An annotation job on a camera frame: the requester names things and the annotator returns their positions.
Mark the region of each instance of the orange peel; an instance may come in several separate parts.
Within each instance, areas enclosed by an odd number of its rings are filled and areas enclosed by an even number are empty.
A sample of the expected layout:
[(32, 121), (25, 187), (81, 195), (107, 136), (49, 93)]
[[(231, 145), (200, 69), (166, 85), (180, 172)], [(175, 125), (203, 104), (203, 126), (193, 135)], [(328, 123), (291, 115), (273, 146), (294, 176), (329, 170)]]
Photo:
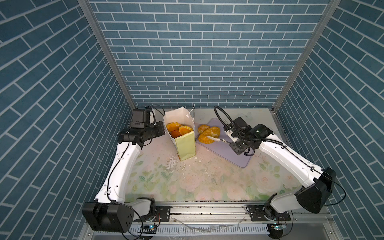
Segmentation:
[(203, 131), (205, 131), (206, 129), (210, 128), (210, 126), (206, 125), (206, 124), (202, 124), (199, 126), (198, 128), (198, 131), (199, 131), (199, 134), (202, 134)]
[(174, 130), (170, 133), (170, 136), (172, 138), (177, 138), (177, 137), (180, 137), (181, 136), (181, 133), (178, 131), (178, 130)]
[(178, 130), (179, 127), (181, 127), (182, 125), (178, 122), (171, 122), (171, 123), (168, 123), (167, 124), (167, 130), (169, 132), (172, 132), (172, 131), (175, 131), (175, 130)]
[(214, 140), (209, 139), (207, 136), (218, 138), (220, 136), (220, 128), (219, 127), (210, 127), (208, 129), (206, 129), (205, 131), (203, 131), (199, 135), (199, 138), (198, 138), (199, 142), (206, 143), (206, 144), (215, 142)]
[(179, 127), (179, 132), (180, 132), (181, 135), (187, 134), (187, 133), (192, 132), (192, 131), (193, 131), (193, 129), (191, 127), (189, 127), (189, 126), (181, 126), (181, 127)]

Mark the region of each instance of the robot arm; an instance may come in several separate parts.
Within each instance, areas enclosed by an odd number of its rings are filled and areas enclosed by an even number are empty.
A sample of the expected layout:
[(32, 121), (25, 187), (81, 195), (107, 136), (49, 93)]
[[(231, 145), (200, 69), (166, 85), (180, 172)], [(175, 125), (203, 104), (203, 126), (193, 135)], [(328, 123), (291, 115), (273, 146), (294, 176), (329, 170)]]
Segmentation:
[(139, 216), (153, 217), (154, 199), (140, 198), (124, 204), (128, 178), (144, 142), (165, 134), (163, 122), (155, 122), (150, 107), (134, 109), (131, 127), (120, 132), (112, 166), (93, 202), (82, 213), (95, 231), (127, 232)]
[[(228, 117), (230, 124), (221, 120), (217, 109)], [(242, 118), (233, 121), (218, 106), (215, 106), (214, 110), (223, 123), (226, 134), (232, 139), (229, 146), (235, 153), (240, 155), (246, 150), (249, 153), (251, 148), (253, 151), (260, 149), (276, 159), (302, 184), (302, 188), (297, 192), (279, 196), (274, 194), (268, 199), (263, 208), (268, 219), (273, 220), (285, 211), (302, 207), (312, 213), (321, 210), (332, 193), (333, 179), (336, 178), (332, 169), (322, 169), (311, 163), (286, 146), (266, 126), (259, 124), (251, 128)], [(154, 216), (154, 199), (140, 198), (129, 203), (129, 206), (124, 204), (124, 200), (128, 178), (144, 142), (165, 134), (163, 123), (155, 121), (150, 107), (134, 109), (131, 127), (119, 134), (116, 154), (107, 178), (94, 201), (86, 202), (82, 209), (93, 230), (125, 233), (132, 221), (139, 216), (144, 216), (144, 219)]]
[[(229, 124), (222, 121), (217, 109), (230, 120)], [(259, 124), (251, 128), (242, 118), (232, 120), (220, 107), (214, 107), (215, 113), (224, 125), (225, 133), (231, 138), (230, 147), (238, 155), (260, 149), (262, 152), (276, 159), (283, 167), (290, 171), (301, 183), (297, 192), (277, 196), (274, 194), (264, 205), (268, 219), (275, 219), (279, 214), (288, 210), (304, 208), (312, 213), (319, 213), (333, 190), (333, 180), (336, 173), (331, 168), (322, 169), (310, 162), (292, 148), (284, 144), (272, 130)]]

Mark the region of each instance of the white paper bag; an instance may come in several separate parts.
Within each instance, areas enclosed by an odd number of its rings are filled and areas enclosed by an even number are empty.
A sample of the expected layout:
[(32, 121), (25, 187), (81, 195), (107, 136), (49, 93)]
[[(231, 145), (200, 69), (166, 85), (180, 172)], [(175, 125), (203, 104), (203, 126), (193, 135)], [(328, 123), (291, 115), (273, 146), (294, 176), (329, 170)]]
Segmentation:
[(175, 110), (166, 112), (164, 116), (165, 126), (171, 122), (178, 122), (181, 125), (188, 125), (193, 128), (192, 132), (189, 132), (185, 135), (182, 135), (177, 138), (172, 138), (169, 131), (167, 131), (168, 136), (172, 140), (173, 144), (177, 149), (177, 154), (179, 155), (180, 161), (188, 159), (196, 155), (196, 146), (195, 146), (195, 111), (194, 116), (192, 117), (188, 109), (181, 107)]

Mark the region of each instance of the cutting board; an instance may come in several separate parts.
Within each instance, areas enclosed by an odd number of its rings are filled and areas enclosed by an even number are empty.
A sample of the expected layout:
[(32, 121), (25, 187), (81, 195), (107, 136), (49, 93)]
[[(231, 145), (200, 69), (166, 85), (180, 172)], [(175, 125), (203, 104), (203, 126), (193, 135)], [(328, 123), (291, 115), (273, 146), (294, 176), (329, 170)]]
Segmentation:
[[(219, 119), (217, 118), (212, 118), (208, 123), (208, 126), (210, 127), (219, 127), (220, 128), (220, 137), (221, 139), (224, 139), (228, 142), (232, 142), (232, 140), (225, 134), (225, 131), (223, 129), (224, 125), (220, 122)], [(241, 155), (237, 155), (232, 148), (229, 146), (228, 143), (226, 142), (214, 142), (214, 143), (201, 143), (198, 140), (199, 136), (197, 135), (196, 137), (196, 142), (208, 150), (216, 153), (220, 157), (230, 161), (231, 163), (239, 166), (239, 167), (246, 167), (248, 165), (249, 160), (251, 159), (251, 156), (246, 156), (243, 153)]]

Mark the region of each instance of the aluminum frame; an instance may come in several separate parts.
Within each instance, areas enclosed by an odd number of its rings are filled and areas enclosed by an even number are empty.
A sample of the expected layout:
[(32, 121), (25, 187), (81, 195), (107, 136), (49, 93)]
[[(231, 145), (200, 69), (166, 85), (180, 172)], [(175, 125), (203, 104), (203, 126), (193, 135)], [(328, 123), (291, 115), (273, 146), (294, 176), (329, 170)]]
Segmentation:
[(97, 42), (99, 43), (101, 50), (103, 51), (105, 58), (107, 59), (109, 66), (112, 69), (113, 74), (116, 77), (116, 81), (119, 83), (119, 86), (125, 96), (125, 98), (128, 101), (128, 104), (131, 106), (131, 108), (135, 107), (135, 103), (128, 91), (127, 85), (125, 84), (124, 78), (121, 75), (120, 69), (116, 63), (115, 58), (113, 57), (113, 54), (111, 52), (111, 49), (109, 48), (107, 44), (107, 40), (104, 37), (104, 34), (100, 28), (99, 23), (96, 20), (96, 16), (92, 10), (92, 7), (89, 3), (89, 0), (78, 0), (81, 10), (84, 13), (85, 18), (87, 19), (89, 25), (91, 26), (91, 29), (97, 39)]
[(305, 62), (307, 61), (309, 55), (311, 54), (313, 48), (315, 47), (325, 27), (327, 26), (329, 20), (331, 19), (333, 13), (336, 11), (337, 6), (339, 6), (340, 1), (341, 0), (330, 0), (327, 7), (324, 9), (323, 15), (321, 16), (318, 24), (313, 30), (313, 33), (309, 38), (303, 53), (300, 55), (299, 59), (297, 60), (297, 63), (293, 67), (293, 70), (290, 76), (288, 77), (287, 82), (285, 83), (283, 89), (281, 90), (280, 95), (277, 97), (276, 102), (272, 106), (272, 110), (274, 112), (277, 112), (277, 110), (280, 108), (281, 104), (283, 103), (285, 96), (288, 94), (289, 89), (292, 87), (293, 83), (295, 82), (297, 76), (299, 75), (301, 69), (303, 68)]
[[(219, 225), (238, 225), (247, 227), (260, 224), (272, 224), (277, 221), (260, 221), (252, 222), (245, 206), (247, 205), (263, 205), (261, 201), (222, 201), (222, 202), (156, 202), (157, 206), (171, 206), (170, 221), (162, 222), (162, 225), (169, 227), (180, 226), (182, 221), (184, 224), (202, 224), (209, 226)], [(320, 213), (312, 214), (308, 211), (295, 210), (293, 212), (294, 223), (322, 223), (327, 231), (330, 240), (341, 240), (336, 224), (326, 207), (323, 207)], [(84, 224), (82, 234), (79, 240), (89, 240), (93, 236), (118, 236), (120, 233), (106, 233), (93, 231), (87, 223)]]

